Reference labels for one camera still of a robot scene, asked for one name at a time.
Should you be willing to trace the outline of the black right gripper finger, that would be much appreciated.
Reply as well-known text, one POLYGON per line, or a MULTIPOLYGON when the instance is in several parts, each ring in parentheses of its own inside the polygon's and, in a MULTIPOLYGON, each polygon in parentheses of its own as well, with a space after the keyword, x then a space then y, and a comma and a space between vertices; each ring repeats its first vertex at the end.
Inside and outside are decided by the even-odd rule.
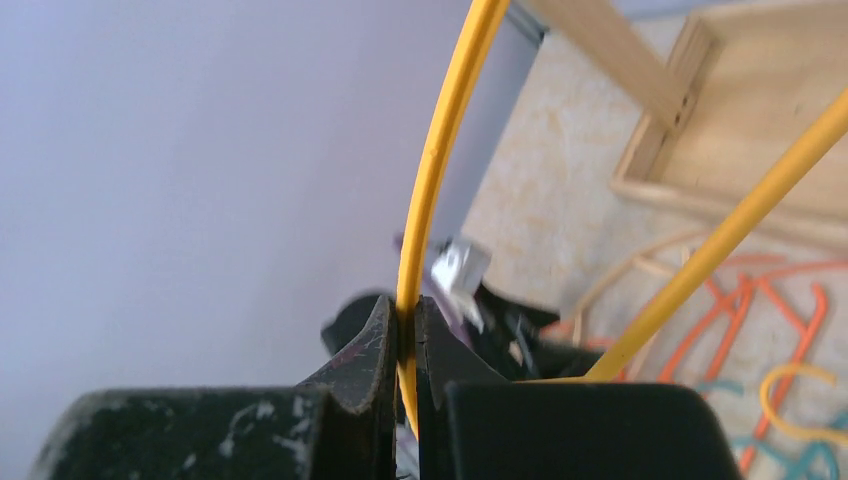
POLYGON ((33 479, 392 479, 397 318, 375 297, 360 332, 293 386, 98 390, 59 417, 33 479))

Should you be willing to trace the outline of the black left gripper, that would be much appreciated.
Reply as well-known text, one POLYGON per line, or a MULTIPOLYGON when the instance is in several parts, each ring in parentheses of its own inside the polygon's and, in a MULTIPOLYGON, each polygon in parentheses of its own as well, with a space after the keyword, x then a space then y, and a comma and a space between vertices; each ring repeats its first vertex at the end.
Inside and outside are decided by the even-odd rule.
POLYGON ((716 415, 696 391, 511 382, 579 377, 602 352, 545 339, 542 330, 560 324, 557 314, 485 284, 472 296, 481 327, 437 288, 432 298, 436 303, 424 297, 415 311, 423 478, 740 477, 716 415))

